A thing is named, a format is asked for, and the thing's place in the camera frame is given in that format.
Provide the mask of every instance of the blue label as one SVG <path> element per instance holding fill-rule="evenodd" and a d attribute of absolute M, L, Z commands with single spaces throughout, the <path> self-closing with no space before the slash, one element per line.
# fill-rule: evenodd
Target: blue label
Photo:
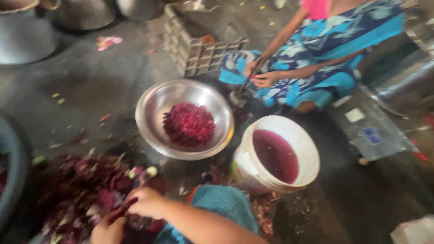
<path fill-rule="evenodd" d="M 363 134 L 371 141 L 373 145 L 383 141 L 383 138 L 374 130 L 374 128 L 363 129 Z"/>

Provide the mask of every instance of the hand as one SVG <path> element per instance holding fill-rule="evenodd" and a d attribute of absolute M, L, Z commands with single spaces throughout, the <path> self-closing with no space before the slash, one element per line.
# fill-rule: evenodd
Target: hand
<path fill-rule="evenodd" d="M 161 196 L 157 191 L 145 187 L 137 188 L 131 191 L 126 201 L 137 198 L 138 201 L 128 209 L 130 214 L 138 214 L 142 217 L 151 217 L 153 219 L 162 219 L 162 208 L 169 201 Z"/>
<path fill-rule="evenodd" d="M 280 71 L 271 71 L 262 75 L 256 75 L 252 81 L 259 88 L 270 87 L 280 79 L 280 76 Z"/>
<path fill-rule="evenodd" d="M 112 218 L 119 214 L 122 209 L 118 209 L 106 215 L 92 230 L 90 242 L 92 244 L 120 244 L 124 236 L 125 217 L 120 217 L 113 224 Z"/>
<path fill-rule="evenodd" d="M 258 68 L 255 70 L 253 74 L 256 74 L 258 70 L 261 68 L 261 66 L 264 64 L 265 58 L 261 58 L 261 60 L 262 60 L 261 61 L 262 64 L 259 64 Z M 245 77 L 248 77 L 252 73 L 252 70 L 255 68 L 257 62 L 258 60 L 255 60 L 246 65 L 246 68 L 244 69 L 243 72 Z"/>

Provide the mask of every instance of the pink blouse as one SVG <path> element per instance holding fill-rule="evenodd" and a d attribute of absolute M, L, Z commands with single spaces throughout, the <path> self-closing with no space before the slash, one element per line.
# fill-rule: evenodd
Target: pink blouse
<path fill-rule="evenodd" d="M 301 0 L 301 5 L 309 13 L 310 19 L 322 20 L 327 18 L 328 0 Z"/>

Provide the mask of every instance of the white plastic bucket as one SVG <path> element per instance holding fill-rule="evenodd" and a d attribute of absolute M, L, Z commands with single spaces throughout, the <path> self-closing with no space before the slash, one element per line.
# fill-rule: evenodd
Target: white plastic bucket
<path fill-rule="evenodd" d="M 299 173 L 292 184 L 274 177 L 259 161 L 253 146 L 253 132 L 259 129 L 282 136 L 293 148 L 298 159 Z M 263 117 L 246 129 L 231 166 L 231 173 L 237 182 L 254 195 L 272 191 L 291 193 L 305 189 L 315 180 L 318 172 L 319 154 L 312 138 L 294 121 L 277 115 Z"/>

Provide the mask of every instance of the blue floral sari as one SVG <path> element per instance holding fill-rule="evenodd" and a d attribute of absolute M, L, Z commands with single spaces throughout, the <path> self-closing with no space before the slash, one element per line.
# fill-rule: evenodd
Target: blue floral sari
<path fill-rule="evenodd" d="M 306 19 L 259 73 L 299 69 L 344 57 L 402 33 L 403 23 L 404 14 L 398 0 L 377 0 L 323 20 Z M 267 106 L 281 103 L 296 108 L 301 102 L 313 101 L 321 110 L 352 93 L 360 76 L 355 68 L 365 54 L 343 64 L 324 67 L 307 79 L 283 79 L 263 89 L 252 83 L 248 89 Z M 260 55 L 258 50 L 227 52 L 222 58 L 219 80 L 243 84 L 246 64 Z"/>

